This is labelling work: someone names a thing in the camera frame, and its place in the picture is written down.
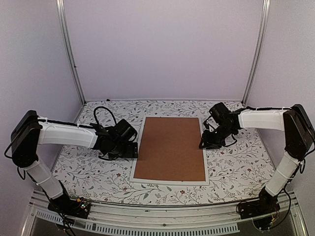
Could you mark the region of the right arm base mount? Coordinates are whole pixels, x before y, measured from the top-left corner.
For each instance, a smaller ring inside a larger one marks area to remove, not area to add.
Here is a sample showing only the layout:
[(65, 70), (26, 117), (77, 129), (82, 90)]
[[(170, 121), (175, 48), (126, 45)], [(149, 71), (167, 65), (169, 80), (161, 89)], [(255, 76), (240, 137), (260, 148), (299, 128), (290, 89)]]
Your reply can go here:
[(259, 231), (269, 231), (271, 229), (279, 226), (290, 213), (291, 208), (291, 197), (289, 193), (283, 188), (284, 193), (289, 199), (288, 210), (282, 220), (279, 220), (280, 216), (280, 204), (278, 201), (278, 195), (281, 191), (275, 195), (271, 196), (263, 188), (259, 193), (259, 199), (255, 201), (240, 201), (236, 206), (236, 212), (240, 214), (241, 219), (253, 218), (262, 216), (265, 214), (270, 214), (269, 216), (253, 220), (253, 225)]

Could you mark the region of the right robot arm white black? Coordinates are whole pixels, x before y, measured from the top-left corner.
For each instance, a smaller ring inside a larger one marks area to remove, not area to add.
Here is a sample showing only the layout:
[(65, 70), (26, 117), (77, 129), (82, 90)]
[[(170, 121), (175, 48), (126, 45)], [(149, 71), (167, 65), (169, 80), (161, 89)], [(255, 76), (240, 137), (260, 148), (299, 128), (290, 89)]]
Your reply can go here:
[(258, 214), (270, 210), (277, 196), (295, 177), (303, 171), (305, 159), (315, 150), (315, 129), (301, 104), (282, 108), (245, 107), (229, 110), (223, 103), (209, 110), (210, 118), (217, 124), (209, 128), (204, 121), (205, 130), (201, 135), (200, 149), (219, 149), (226, 147), (226, 138), (234, 137), (242, 129), (261, 129), (282, 132), (284, 135), (284, 153), (275, 173), (259, 193), (254, 204)]

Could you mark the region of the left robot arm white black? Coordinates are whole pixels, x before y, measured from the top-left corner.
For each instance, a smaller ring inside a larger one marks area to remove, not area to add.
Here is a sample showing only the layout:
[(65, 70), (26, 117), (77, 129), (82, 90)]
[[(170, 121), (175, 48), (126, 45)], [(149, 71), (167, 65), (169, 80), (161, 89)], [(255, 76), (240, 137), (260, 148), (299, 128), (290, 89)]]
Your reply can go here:
[(110, 126), (101, 125), (97, 119), (90, 124), (65, 122), (28, 110), (13, 129), (4, 156), (29, 175), (56, 208), (70, 213), (73, 204), (82, 199), (71, 199), (64, 185), (42, 161), (38, 150), (44, 146), (76, 146), (96, 150), (100, 159), (107, 161), (137, 158), (137, 130), (125, 119), (113, 122)]

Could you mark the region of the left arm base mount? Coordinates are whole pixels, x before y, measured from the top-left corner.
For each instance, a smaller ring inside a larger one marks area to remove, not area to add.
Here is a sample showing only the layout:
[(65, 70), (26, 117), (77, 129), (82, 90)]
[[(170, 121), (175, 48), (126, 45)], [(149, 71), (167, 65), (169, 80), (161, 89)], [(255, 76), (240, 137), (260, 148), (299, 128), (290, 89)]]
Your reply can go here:
[(91, 202), (88, 199), (79, 197), (76, 200), (71, 199), (64, 185), (60, 182), (63, 193), (61, 196), (49, 199), (48, 209), (62, 215), (73, 216), (87, 219), (91, 209)]

